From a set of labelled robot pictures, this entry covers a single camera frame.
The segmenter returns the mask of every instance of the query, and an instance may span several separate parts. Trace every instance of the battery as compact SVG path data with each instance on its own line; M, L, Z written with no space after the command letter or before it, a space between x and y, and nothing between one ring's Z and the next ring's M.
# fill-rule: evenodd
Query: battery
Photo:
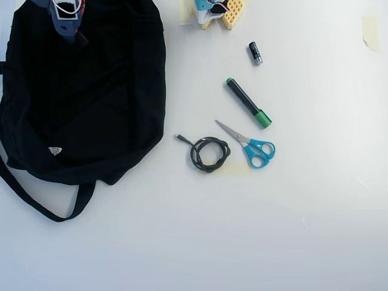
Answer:
M253 56L253 59L255 60L256 65L261 65L264 61L254 41L249 44L249 49Z

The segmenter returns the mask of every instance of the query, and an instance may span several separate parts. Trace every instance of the white label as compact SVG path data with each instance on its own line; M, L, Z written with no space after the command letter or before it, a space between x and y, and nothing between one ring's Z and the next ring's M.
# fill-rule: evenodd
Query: white label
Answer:
M49 147L48 149L51 151L51 153L52 153L54 156L60 154L61 151L62 151L62 148L61 148L61 147Z

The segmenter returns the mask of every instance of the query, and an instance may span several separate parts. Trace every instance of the white cable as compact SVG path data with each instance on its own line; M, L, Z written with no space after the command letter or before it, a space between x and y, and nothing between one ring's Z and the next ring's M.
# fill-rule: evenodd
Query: white cable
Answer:
M77 14L80 11L81 6L82 6L82 0L79 0L79 5L78 5L77 9L74 12L69 12L67 10L64 10L61 6L59 6L58 3L55 2L55 0L51 0L51 1L52 1L52 3L54 3L56 8L60 9L60 11L66 13L66 14L70 14L70 15Z

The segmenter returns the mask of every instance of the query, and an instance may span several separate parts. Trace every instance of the black strap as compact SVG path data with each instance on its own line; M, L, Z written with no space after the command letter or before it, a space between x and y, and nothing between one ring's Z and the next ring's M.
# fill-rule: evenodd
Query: black strap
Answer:
M35 208L41 214L47 218L54 220L56 222L63 222L66 220L73 219L81 214L85 209L86 205L89 203L90 199L93 196L93 192L96 187L96 183L80 185L77 193L77 200L75 202L74 211L68 218L61 218L51 211L44 208L38 202L36 202L19 184L15 177L11 174L7 166L4 164L3 160L0 158L0 176L4 181L12 188L13 191L27 204Z

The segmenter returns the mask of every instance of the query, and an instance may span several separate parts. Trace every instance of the marker cap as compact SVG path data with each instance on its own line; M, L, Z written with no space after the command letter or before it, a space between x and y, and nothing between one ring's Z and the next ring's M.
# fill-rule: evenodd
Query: marker cap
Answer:
M272 124L272 120L262 110L255 115L255 118L265 129Z

